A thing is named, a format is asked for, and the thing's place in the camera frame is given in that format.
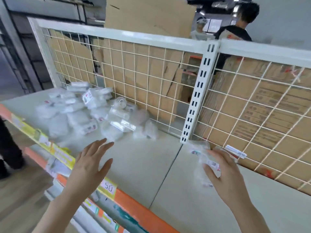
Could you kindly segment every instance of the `person's hair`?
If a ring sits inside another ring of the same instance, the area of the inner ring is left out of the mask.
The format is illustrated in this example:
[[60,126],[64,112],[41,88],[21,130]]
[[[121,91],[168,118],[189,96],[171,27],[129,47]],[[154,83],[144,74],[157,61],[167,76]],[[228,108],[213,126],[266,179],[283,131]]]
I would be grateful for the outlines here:
[[241,20],[246,23],[252,23],[259,14],[259,5],[254,2],[242,3],[239,7]]

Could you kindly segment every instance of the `floor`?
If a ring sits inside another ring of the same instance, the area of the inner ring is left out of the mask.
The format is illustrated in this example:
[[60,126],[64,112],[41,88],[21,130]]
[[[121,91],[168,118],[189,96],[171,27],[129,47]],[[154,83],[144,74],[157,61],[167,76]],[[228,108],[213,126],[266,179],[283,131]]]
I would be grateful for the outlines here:
[[[33,145],[33,141],[6,121],[19,147]],[[0,181],[0,232],[31,233],[49,205],[44,191],[52,184],[52,177],[34,161],[26,158],[27,166]],[[65,233],[77,233],[71,225]]]

